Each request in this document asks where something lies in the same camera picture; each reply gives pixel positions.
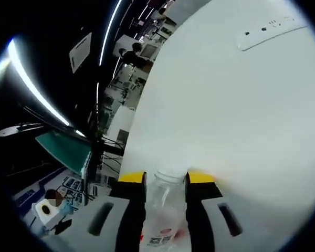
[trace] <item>plastic bottle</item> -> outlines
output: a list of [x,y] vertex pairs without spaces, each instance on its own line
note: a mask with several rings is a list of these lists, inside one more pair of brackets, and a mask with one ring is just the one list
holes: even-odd
[[183,173],[158,171],[155,181],[148,185],[146,219],[140,251],[168,248],[185,220],[185,189]]

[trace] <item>computer monitor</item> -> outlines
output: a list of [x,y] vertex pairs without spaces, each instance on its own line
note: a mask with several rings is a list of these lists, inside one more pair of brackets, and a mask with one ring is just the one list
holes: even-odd
[[141,51],[140,56],[144,58],[151,58],[157,49],[157,46],[147,44],[145,48]]

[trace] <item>electrical socket panel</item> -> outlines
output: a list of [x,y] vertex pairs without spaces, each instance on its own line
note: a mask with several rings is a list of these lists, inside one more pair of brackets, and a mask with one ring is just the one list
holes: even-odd
[[246,51],[267,40],[307,27],[307,23],[300,18],[284,16],[259,24],[251,29],[246,28],[237,36],[237,46],[241,51]]

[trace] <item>white table surface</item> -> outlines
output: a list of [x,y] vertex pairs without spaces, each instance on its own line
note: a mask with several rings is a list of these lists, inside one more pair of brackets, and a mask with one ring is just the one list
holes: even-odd
[[220,251],[274,251],[315,208],[314,35],[236,42],[287,15],[298,17],[278,0],[211,1],[164,44],[135,113],[121,174],[207,170],[239,221],[253,220],[242,225],[253,239]]

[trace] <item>green panel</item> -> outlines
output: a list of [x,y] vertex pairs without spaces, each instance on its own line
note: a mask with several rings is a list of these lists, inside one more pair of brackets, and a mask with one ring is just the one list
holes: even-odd
[[91,150],[87,143],[55,131],[39,135],[36,141],[54,158],[77,174],[80,174]]

